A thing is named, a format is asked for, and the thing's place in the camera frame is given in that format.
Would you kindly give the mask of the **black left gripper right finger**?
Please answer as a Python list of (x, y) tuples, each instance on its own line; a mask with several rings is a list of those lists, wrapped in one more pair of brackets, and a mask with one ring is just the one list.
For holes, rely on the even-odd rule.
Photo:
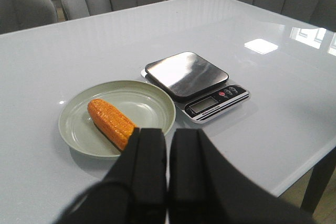
[(170, 149), (170, 223), (314, 223), (238, 171), (201, 129), (178, 129)]

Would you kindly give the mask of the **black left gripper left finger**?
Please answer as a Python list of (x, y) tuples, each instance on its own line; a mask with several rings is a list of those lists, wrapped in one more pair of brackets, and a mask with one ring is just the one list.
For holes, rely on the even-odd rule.
[(164, 223), (166, 143), (159, 129), (135, 129), (104, 179), (80, 193), (56, 223)]

